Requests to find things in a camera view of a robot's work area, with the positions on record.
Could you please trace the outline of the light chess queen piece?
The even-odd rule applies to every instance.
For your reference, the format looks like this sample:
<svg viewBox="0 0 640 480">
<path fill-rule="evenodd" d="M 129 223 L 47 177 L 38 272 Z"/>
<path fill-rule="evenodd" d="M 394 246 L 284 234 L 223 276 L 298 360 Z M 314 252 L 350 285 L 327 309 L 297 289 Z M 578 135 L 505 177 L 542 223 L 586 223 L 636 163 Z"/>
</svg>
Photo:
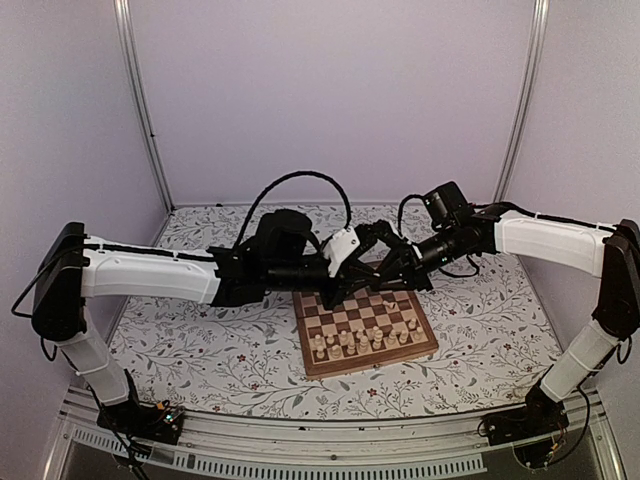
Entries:
<svg viewBox="0 0 640 480">
<path fill-rule="evenodd" d="M 384 332 L 380 330 L 377 335 L 373 335 L 372 349 L 380 350 L 384 346 Z"/>
</svg>

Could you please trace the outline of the light chess king piece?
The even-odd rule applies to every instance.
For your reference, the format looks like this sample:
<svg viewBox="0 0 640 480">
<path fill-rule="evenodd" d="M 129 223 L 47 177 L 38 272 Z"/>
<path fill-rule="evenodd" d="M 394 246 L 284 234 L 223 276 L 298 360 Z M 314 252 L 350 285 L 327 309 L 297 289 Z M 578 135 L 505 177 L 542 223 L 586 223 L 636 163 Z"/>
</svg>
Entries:
<svg viewBox="0 0 640 480">
<path fill-rule="evenodd" d="M 359 354 L 365 354 L 369 350 L 369 339 L 366 335 L 360 337 L 357 350 Z"/>
</svg>

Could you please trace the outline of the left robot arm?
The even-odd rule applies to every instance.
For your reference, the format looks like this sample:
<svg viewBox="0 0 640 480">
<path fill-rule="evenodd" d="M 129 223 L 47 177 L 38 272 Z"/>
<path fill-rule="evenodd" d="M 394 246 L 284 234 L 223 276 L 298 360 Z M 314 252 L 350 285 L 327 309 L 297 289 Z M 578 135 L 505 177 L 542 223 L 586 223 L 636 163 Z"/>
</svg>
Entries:
<svg viewBox="0 0 640 480">
<path fill-rule="evenodd" d="M 333 307 L 374 279 L 360 256 L 377 242 L 370 228 L 346 225 L 319 241 L 303 214 L 280 209 L 259 222 L 249 238 L 230 248 L 170 250 L 111 243 L 90 236 L 79 222 L 67 224 L 17 303 L 31 296 L 26 318 L 44 340 L 69 358 L 111 419 L 128 434 L 148 426 L 148 412 L 86 311 L 94 297 L 175 298 L 214 307 L 258 303 L 274 291 L 320 293 Z"/>
</svg>

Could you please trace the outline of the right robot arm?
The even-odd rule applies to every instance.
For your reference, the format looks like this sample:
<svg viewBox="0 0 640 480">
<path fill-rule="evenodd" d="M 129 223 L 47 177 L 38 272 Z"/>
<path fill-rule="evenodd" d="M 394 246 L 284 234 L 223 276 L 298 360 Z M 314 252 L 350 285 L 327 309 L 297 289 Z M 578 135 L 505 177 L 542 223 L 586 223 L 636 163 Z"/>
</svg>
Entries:
<svg viewBox="0 0 640 480">
<path fill-rule="evenodd" d="M 639 183 L 604 177 L 552 181 L 516 179 L 509 200 L 521 207 L 586 221 L 639 223 Z M 384 367 L 356 389 L 364 407 L 388 401 L 391 416 L 452 413 L 519 403 L 528 388 L 568 348 L 591 319 L 599 281 L 578 270 L 514 256 L 485 256 L 471 280 L 434 278 L 418 294 L 439 350 L 432 357 Z M 639 332 L 631 357 L 612 358 L 594 384 L 604 403 L 639 396 Z"/>
</svg>

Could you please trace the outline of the wooden chess board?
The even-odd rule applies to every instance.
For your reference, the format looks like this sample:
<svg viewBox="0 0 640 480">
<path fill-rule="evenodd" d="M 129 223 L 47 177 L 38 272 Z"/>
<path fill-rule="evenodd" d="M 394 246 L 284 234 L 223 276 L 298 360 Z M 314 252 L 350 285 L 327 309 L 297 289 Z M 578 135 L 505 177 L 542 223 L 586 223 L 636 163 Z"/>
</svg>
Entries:
<svg viewBox="0 0 640 480">
<path fill-rule="evenodd" d="M 384 300 L 396 302 L 398 308 L 388 311 L 383 306 Z M 374 292 L 366 287 L 351 294 L 333 310 L 326 310 L 320 295 L 312 292 L 294 293 L 293 303 L 305 373 L 309 380 L 327 379 L 415 360 L 432 355 L 439 348 L 418 296 L 413 291 Z M 417 320 L 416 328 L 421 326 L 423 329 L 423 338 L 419 341 L 413 340 L 413 331 L 416 328 L 409 329 L 408 323 L 412 318 Z M 378 326 L 384 332 L 384 346 L 378 351 L 372 349 L 374 326 Z M 359 354 L 357 350 L 359 340 L 356 338 L 356 332 L 359 329 L 363 329 L 364 335 L 369 339 L 369 350 L 365 354 Z M 348 342 L 346 345 L 340 342 L 339 334 L 342 330 L 348 332 L 348 341 L 353 339 L 355 342 L 356 351 L 352 356 L 346 353 Z M 387 344 L 391 330 L 397 335 L 395 346 Z M 405 344 L 399 343 L 402 330 L 409 332 Z M 315 358 L 315 351 L 319 350 L 314 344 L 316 335 L 320 335 L 324 341 L 324 346 L 320 349 L 324 350 L 325 356 L 321 361 Z M 334 336 L 334 345 L 340 345 L 342 348 L 342 356 L 337 360 L 329 358 L 328 350 L 331 346 L 327 346 L 326 338 L 331 335 Z"/>
</svg>

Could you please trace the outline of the floral patterned table mat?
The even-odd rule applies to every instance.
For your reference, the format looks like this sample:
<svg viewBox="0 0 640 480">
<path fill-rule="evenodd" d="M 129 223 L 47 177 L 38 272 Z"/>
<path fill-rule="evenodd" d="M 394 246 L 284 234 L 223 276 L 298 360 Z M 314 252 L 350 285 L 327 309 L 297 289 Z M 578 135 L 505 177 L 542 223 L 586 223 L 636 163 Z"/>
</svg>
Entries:
<svg viewBox="0 0 640 480">
<path fill-rule="evenodd" d="M 110 351 L 142 400 L 223 414 L 399 418 L 523 400 L 561 347 L 518 258 L 458 260 L 431 281 L 418 298 L 438 351 L 364 372 L 307 379 L 289 293 L 235 309 L 133 297 Z"/>
</svg>

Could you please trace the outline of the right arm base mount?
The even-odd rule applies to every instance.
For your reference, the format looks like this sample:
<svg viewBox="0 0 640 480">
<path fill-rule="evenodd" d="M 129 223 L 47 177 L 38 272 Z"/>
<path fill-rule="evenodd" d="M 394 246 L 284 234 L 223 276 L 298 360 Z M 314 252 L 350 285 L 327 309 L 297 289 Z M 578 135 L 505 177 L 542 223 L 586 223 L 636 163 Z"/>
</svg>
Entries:
<svg viewBox="0 0 640 480">
<path fill-rule="evenodd" d="M 568 426 L 564 403 L 551 400 L 535 384 L 523 406 L 482 416 L 477 433 L 490 446 L 529 440 L 515 447 L 516 460 L 524 467 L 539 469 L 552 463 Z"/>
</svg>

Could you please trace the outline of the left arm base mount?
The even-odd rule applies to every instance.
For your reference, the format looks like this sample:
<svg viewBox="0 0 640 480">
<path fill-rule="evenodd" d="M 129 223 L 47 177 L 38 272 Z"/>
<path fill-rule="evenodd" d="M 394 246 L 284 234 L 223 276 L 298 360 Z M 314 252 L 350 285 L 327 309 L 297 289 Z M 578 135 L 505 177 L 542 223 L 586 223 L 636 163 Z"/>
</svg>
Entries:
<svg viewBox="0 0 640 480">
<path fill-rule="evenodd" d="M 148 406 L 128 399 L 117 405 L 100 405 L 97 425 L 119 434 L 177 445 L 184 419 L 185 408 L 173 406 L 168 400 Z"/>
</svg>

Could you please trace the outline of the right aluminium frame post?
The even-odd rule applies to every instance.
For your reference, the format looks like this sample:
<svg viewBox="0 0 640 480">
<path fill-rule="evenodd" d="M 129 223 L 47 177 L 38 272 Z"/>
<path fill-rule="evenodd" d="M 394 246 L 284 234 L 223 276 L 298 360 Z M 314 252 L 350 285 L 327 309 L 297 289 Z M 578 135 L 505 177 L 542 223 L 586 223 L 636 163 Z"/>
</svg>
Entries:
<svg viewBox="0 0 640 480">
<path fill-rule="evenodd" d="M 549 0 L 535 0 L 533 2 L 523 76 L 505 155 L 492 198 L 493 202 L 506 199 L 514 176 L 543 55 L 549 9 Z"/>
</svg>

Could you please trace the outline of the front aluminium rail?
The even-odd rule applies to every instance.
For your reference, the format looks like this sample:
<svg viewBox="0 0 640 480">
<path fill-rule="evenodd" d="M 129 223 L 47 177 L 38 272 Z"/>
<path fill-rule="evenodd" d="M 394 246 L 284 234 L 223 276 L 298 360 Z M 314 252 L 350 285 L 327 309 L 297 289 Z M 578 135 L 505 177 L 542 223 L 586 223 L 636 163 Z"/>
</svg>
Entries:
<svg viewBox="0 0 640 480">
<path fill-rule="evenodd" d="M 624 479 L 599 396 L 571 396 L 569 424 L 494 444 L 483 412 L 379 420 L 291 420 L 188 412 L 174 445 L 97 425 L 71 388 L 56 421 L 48 479 Z"/>
</svg>

